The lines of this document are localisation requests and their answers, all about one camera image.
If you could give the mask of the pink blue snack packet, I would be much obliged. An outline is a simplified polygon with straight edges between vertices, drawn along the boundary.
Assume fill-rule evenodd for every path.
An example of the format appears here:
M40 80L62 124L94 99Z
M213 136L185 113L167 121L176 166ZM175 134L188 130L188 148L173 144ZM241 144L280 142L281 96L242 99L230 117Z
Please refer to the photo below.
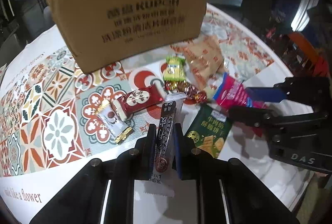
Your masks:
M229 117L233 121L244 123L245 119L249 118L250 113L231 113L231 108L233 107L245 107L245 108L257 108L266 109L264 102L253 100L243 84L229 74L224 73L222 76L222 82L218 86L218 89L213 94L213 100L225 111L228 112Z

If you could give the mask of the green beef cracker packet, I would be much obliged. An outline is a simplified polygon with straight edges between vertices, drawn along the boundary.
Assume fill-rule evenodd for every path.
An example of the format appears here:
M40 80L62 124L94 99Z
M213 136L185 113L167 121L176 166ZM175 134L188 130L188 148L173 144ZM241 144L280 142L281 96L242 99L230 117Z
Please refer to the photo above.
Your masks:
M232 120L208 105L201 106L185 136L195 147L218 158L232 128Z

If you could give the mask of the dark long snack stick packet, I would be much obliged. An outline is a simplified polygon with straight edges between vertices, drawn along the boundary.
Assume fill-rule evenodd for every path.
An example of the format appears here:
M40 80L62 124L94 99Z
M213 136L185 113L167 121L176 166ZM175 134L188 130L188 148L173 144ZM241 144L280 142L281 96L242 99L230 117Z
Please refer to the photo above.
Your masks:
M172 186L173 126L176 120L176 102L164 102L157 128L153 172L144 183L145 193L174 197Z

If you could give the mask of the red foil wrapped candy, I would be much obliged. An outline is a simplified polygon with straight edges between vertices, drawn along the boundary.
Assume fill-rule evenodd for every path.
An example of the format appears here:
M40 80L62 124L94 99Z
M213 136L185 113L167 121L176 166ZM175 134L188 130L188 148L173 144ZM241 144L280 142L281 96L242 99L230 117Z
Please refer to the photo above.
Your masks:
M196 86L187 81L165 81L164 84L167 91L184 93L188 100L195 103L205 103L208 100L204 90L199 90Z

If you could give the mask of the white gold chocolate packet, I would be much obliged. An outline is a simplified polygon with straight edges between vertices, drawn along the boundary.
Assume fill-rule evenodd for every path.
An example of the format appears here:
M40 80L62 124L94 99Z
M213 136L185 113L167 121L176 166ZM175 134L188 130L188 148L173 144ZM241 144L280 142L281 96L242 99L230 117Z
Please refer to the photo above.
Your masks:
M110 102L103 99L95 106L95 115L101 121L97 137L102 142L111 141L116 144L123 143L133 132L133 128L122 121L115 111L113 111Z

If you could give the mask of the beige biscuit packet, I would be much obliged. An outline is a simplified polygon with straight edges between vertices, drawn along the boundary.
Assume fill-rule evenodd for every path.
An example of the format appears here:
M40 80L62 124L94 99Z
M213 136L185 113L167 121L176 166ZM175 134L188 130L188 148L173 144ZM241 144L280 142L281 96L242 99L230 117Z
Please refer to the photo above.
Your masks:
M200 90L206 88L208 79L212 75L224 74L227 71L219 39L215 34L206 36L197 42L189 41L180 46L179 51L185 57Z

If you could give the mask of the patterned tile table mat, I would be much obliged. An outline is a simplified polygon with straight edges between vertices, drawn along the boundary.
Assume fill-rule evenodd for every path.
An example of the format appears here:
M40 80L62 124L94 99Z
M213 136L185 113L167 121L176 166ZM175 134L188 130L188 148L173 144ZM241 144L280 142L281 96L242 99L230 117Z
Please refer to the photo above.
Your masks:
M57 27L1 65L1 176L57 167L116 146L96 115L101 103L163 84L166 59L180 42L84 74Z

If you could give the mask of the green yellow candy packet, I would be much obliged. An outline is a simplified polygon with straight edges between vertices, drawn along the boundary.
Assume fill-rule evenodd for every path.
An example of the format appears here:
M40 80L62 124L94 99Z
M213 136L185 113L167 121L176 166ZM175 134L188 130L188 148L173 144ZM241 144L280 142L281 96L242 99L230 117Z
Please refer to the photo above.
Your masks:
M166 58L167 67L163 71L163 80L165 81L185 81L186 74L184 66L186 60L178 56L168 56Z

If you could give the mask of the red white snack packet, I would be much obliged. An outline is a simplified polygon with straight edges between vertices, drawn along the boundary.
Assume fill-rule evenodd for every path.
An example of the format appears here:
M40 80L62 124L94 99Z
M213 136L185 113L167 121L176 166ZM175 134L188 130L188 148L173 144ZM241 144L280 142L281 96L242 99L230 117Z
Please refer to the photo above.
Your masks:
M111 101L111 107L122 121L132 114L163 102L167 94L159 84L138 88Z

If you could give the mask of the brown cardboard box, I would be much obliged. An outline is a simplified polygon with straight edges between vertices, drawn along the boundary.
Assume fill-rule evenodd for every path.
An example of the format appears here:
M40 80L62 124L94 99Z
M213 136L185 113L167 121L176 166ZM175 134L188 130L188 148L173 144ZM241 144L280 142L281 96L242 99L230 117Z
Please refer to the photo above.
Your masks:
M47 0L83 73L200 33L207 0Z

